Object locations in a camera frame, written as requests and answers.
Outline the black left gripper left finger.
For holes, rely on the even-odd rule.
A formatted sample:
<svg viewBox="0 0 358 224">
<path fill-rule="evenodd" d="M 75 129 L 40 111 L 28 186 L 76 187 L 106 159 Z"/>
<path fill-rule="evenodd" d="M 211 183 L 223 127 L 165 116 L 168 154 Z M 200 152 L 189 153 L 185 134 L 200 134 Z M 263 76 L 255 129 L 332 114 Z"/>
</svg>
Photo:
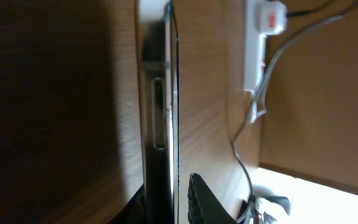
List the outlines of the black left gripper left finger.
<svg viewBox="0 0 358 224">
<path fill-rule="evenodd" d="M 146 224 L 144 185 L 137 190 L 124 208 L 108 224 Z"/>
</svg>

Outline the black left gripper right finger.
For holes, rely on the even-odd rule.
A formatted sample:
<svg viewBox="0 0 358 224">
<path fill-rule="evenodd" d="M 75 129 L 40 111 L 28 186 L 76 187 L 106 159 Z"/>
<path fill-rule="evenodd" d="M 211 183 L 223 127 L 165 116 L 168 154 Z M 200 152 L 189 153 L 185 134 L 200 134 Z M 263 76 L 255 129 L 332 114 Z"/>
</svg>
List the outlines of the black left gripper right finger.
<svg viewBox="0 0 358 224">
<path fill-rule="evenodd" d="M 197 173 L 189 178 L 188 221 L 191 224 L 236 224 Z"/>
</svg>

